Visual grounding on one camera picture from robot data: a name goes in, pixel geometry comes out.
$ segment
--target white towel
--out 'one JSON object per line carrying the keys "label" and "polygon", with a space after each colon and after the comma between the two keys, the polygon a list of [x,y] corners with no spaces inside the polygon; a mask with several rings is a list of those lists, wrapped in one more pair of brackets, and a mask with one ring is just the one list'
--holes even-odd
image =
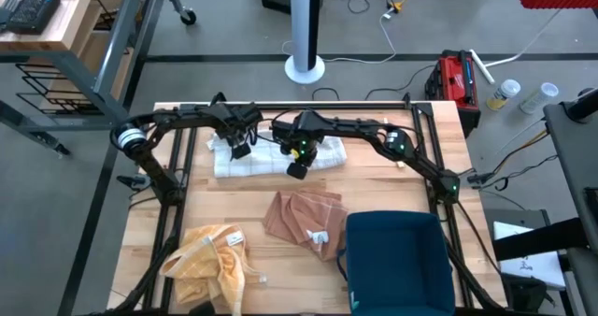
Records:
{"label": "white towel", "polygon": [[[272,138],[271,131],[261,131],[261,136]],[[214,177],[246,177],[264,174],[283,174],[294,161],[292,155],[280,153],[278,144],[258,138],[251,147],[251,153],[241,159],[231,161],[231,147],[225,139],[214,139],[207,142],[207,147],[214,151]],[[347,161],[347,153],[343,141],[339,137],[325,137],[318,144],[318,155],[310,170],[343,165]]]}

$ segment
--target bottle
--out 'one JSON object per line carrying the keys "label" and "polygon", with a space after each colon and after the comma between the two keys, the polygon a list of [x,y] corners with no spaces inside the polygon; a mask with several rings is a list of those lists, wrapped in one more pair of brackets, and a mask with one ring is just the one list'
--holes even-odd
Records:
{"label": "bottle", "polygon": [[533,92],[528,98],[521,101],[520,109],[526,114],[533,114],[538,109],[542,108],[545,104],[559,94],[557,86],[550,82],[544,82],[540,86],[540,89]]}
{"label": "bottle", "polygon": [[513,79],[506,79],[505,82],[496,89],[496,92],[486,100],[486,106],[492,110],[498,110],[505,106],[508,99],[517,95],[521,86]]}

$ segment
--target wooden tabletop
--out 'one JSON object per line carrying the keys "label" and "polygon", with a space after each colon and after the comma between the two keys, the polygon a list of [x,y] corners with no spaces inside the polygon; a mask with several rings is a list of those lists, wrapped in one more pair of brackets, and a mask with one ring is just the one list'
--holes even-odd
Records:
{"label": "wooden tabletop", "polygon": [[[156,108],[174,106],[178,104],[156,104]],[[446,168],[455,172],[470,168],[471,162],[455,104],[433,102],[433,106]],[[404,110],[326,110],[320,113],[327,117],[375,119],[381,122],[387,118],[391,123],[413,126],[411,112]],[[272,115],[264,113],[265,118]],[[295,115],[296,113],[289,113],[280,119],[291,121]],[[427,128],[423,117],[422,127]],[[249,243],[249,265],[267,276],[265,285],[246,286],[242,307],[244,313],[349,313],[347,284],[334,262],[323,263],[311,251],[264,233],[262,218],[276,191],[312,188],[342,194],[343,205],[352,212],[379,209],[428,211],[422,177],[408,166],[399,168],[395,163],[379,156],[365,141],[344,138],[348,156],[346,164],[327,170],[309,171],[305,180],[296,180],[287,175],[215,179],[214,156],[206,146],[212,134],[211,129],[198,130],[183,230],[213,223],[236,223],[241,226]],[[423,134],[429,158],[433,160],[427,129],[424,129]],[[182,167],[184,160],[187,135],[188,133],[183,135],[185,138],[181,144],[178,167]],[[173,136],[174,133],[169,133],[153,151],[164,165],[168,163]],[[151,196],[153,194],[149,191],[139,194],[134,201]],[[493,254],[488,225],[477,191],[461,189],[460,198],[486,247]],[[109,308],[123,300],[123,296],[131,291],[148,268],[158,212],[159,204],[156,200],[131,209],[108,302]],[[499,276],[484,257],[463,214],[458,208],[455,208],[455,212],[467,266],[489,294],[505,305],[505,294]],[[162,279],[156,289],[157,294],[162,292],[161,282]],[[459,283],[456,280],[454,282],[457,305],[461,305]],[[171,311],[187,312],[194,305],[179,305],[173,299]],[[215,307],[217,312],[230,312],[221,299],[215,302]]]}
{"label": "wooden tabletop", "polygon": [[39,36],[0,34],[0,51],[70,50],[91,0],[61,0],[52,19]]}

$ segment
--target caster wheel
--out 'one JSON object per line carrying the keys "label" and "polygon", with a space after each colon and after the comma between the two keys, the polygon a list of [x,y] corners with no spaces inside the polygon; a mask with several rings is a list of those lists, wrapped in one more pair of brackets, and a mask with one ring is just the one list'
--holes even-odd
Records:
{"label": "caster wheel", "polygon": [[64,145],[59,144],[56,149],[54,149],[56,152],[58,152],[59,154],[61,154],[62,156],[68,156],[71,154],[71,151],[67,148],[64,147]]}
{"label": "caster wheel", "polygon": [[180,16],[180,21],[183,22],[185,25],[193,25],[193,24],[195,24],[195,22],[197,21],[197,17],[195,16],[195,12],[193,12],[193,10],[191,10],[191,9],[185,9],[185,12],[187,12],[187,15],[189,16],[189,19],[185,19],[185,18],[183,18],[183,16]]}

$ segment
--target gray floor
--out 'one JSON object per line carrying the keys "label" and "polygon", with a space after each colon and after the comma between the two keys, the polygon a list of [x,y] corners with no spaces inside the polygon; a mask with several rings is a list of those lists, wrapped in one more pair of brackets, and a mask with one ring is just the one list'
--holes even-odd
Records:
{"label": "gray floor", "polygon": [[[198,25],[184,28],[168,2],[160,18],[152,54],[255,54],[280,53],[289,40],[290,18],[262,8],[260,0],[183,0],[197,11]],[[388,53],[377,19],[385,10],[383,0],[370,0],[370,10],[360,15],[347,11],[346,0],[324,0],[320,15],[321,53]],[[397,51],[438,53],[443,49],[479,52],[518,51],[551,15],[549,10],[526,10],[518,0],[408,0],[404,12],[385,22]],[[554,20],[530,52],[596,52],[598,21],[589,10],[565,10]],[[431,63],[397,62],[384,65],[333,63],[314,86],[297,86],[283,74],[281,63],[266,64],[148,64],[132,113],[151,110],[160,101],[206,101],[216,92],[230,100],[308,100],[317,87],[333,87],[343,100],[363,99],[377,87],[404,85],[417,69]],[[503,151],[500,148],[540,114],[523,115],[516,109],[525,94],[544,81],[561,89],[558,100],[596,85],[595,62],[521,62],[492,69],[497,81],[512,78],[523,90],[500,112],[482,107],[480,127],[467,140],[474,166],[491,169],[505,155],[539,132],[536,124]],[[0,97],[23,112],[32,112],[15,92],[26,85],[14,77],[12,65],[0,65]],[[408,89],[421,99],[429,72],[418,75]],[[494,87],[477,72],[481,101]],[[402,94],[379,93],[372,99],[399,99]],[[328,93],[317,95],[332,100]],[[57,135],[73,152],[72,158],[56,155],[0,125],[0,309],[6,315],[52,315],[60,303],[78,245],[93,189],[107,149],[107,133]],[[549,139],[523,151],[505,167],[521,169],[554,153]],[[122,156],[114,175],[135,170]],[[111,184],[100,226],[93,243],[88,270],[78,295],[76,313],[103,309],[116,266],[126,221],[128,192]],[[550,162],[512,181],[503,194],[526,208],[546,208],[554,222],[576,215],[558,162]],[[514,208],[508,202],[482,195],[485,208]]]}

